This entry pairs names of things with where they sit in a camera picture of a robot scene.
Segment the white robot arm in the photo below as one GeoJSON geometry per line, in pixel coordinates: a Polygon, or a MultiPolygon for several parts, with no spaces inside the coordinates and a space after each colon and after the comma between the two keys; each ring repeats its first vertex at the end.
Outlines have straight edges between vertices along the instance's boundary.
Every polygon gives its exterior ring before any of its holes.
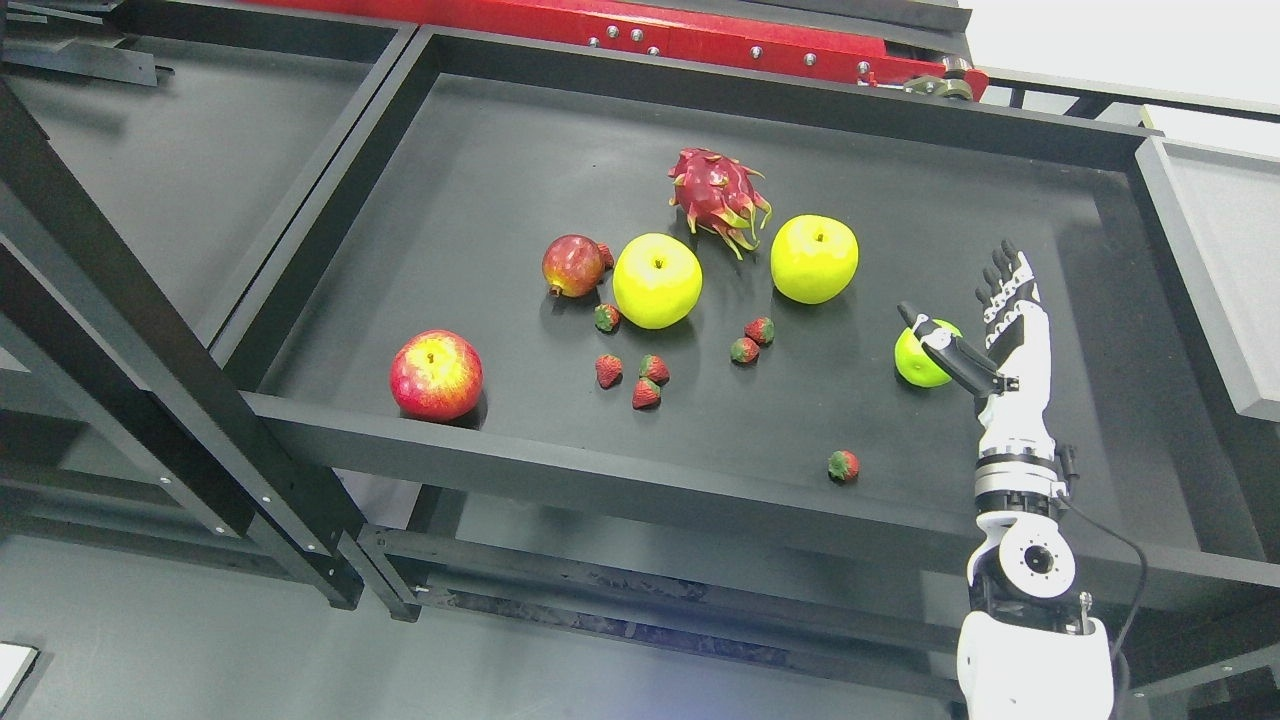
{"type": "Polygon", "coordinates": [[[956,673],[970,719],[1107,719],[1115,708],[1108,633],[1075,587],[1059,527],[1075,450],[1055,460],[1004,452],[975,469],[982,543],[966,562],[970,601],[956,673]]]}

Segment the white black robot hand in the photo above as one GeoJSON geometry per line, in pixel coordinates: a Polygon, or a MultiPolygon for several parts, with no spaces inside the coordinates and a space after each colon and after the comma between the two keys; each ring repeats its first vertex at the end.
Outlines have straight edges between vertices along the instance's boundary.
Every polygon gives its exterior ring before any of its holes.
{"type": "Polygon", "coordinates": [[[909,302],[897,306],[927,357],[968,391],[983,432],[980,459],[1010,456],[1050,465],[1056,443],[1044,410],[1051,391],[1051,328],[1027,255],[1004,241],[975,290],[982,306],[982,346],[964,340],[909,302]]]}

